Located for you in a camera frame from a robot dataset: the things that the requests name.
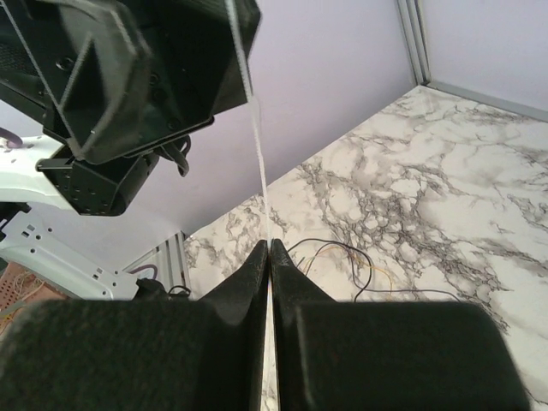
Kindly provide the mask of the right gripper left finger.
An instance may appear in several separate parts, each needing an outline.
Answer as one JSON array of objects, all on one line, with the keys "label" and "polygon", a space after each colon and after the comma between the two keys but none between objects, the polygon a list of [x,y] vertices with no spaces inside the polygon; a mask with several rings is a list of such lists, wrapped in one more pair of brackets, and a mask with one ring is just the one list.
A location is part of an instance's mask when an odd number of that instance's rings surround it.
[{"label": "right gripper left finger", "polygon": [[269,250],[196,301],[44,301],[1,346],[4,410],[257,410]]}]

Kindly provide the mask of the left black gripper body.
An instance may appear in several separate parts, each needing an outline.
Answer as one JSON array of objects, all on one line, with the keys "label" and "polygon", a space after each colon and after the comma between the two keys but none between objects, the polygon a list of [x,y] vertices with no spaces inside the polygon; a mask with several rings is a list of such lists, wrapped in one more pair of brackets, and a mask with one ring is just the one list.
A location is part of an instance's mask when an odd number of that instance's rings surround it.
[{"label": "left black gripper body", "polygon": [[189,172],[191,140],[181,129],[156,129],[147,134],[138,128],[121,128],[106,138],[106,146],[122,148],[123,154],[101,164],[76,158],[65,132],[49,128],[44,132],[63,145],[49,158],[39,160],[37,171],[80,215],[122,215],[160,158],[175,163],[181,176]]}]

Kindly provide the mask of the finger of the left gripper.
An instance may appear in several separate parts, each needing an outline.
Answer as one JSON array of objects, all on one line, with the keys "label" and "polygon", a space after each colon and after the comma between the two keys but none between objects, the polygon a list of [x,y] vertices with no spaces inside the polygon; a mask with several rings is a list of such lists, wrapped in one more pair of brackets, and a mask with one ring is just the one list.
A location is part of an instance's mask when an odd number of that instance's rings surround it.
[{"label": "finger of the left gripper", "polygon": [[121,1],[115,142],[162,146],[246,101],[224,1]]},{"label": "finger of the left gripper", "polygon": [[5,1],[3,7],[72,153],[106,163],[133,151],[152,52],[131,10],[118,1]]}]

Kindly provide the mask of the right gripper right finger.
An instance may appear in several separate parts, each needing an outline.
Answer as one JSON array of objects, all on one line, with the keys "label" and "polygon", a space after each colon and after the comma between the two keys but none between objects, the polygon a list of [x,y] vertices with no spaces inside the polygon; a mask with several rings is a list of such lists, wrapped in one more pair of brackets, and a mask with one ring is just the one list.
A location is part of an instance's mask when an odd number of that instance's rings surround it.
[{"label": "right gripper right finger", "polygon": [[504,339],[480,306],[339,302],[271,243],[282,410],[528,410]]}]

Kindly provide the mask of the white plastic zip tie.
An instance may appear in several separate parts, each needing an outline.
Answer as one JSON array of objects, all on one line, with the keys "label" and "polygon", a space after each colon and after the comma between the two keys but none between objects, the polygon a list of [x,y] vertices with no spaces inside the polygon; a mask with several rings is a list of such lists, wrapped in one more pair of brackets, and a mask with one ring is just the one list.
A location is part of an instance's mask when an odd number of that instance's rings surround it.
[{"label": "white plastic zip tie", "polygon": [[[266,183],[265,160],[261,145],[261,119],[259,101],[253,93],[252,77],[247,63],[246,52],[244,50],[242,30],[240,27],[239,15],[235,1],[225,1],[229,27],[235,48],[236,60],[241,73],[242,85],[246,97],[246,106],[250,113],[250,119],[253,130],[253,139],[256,155],[259,165],[259,176],[261,183],[261,198],[263,203],[263,214],[261,218],[265,227],[267,249],[271,251],[272,233],[271,233],[271,207]],[[274,341],[274,322],[273,322],[273,300],[270,274],[267,274],[267,299],[266,299],[266,322],[265,322],[265,364],[263,368],[263,384],[261,401],[264,405],[263,410],[279,410],[279,400],[277,398],[277,382],[275,381],[277,363],[275,358]]]}]

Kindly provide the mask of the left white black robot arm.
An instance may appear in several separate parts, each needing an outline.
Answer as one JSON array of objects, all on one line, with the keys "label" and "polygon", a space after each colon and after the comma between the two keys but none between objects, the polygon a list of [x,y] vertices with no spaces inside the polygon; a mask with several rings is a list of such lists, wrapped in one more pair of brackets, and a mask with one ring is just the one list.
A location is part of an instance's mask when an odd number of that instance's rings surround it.
[{"label": "left white black robot arm", "polygon": [[1,99],[40,122],[1,134],[1,255],[69,295],[163,293],[95,263],[37,204],[122,215],[160,159],[189,172],[191,134],[247,103],[255,1],[4,1]]}]

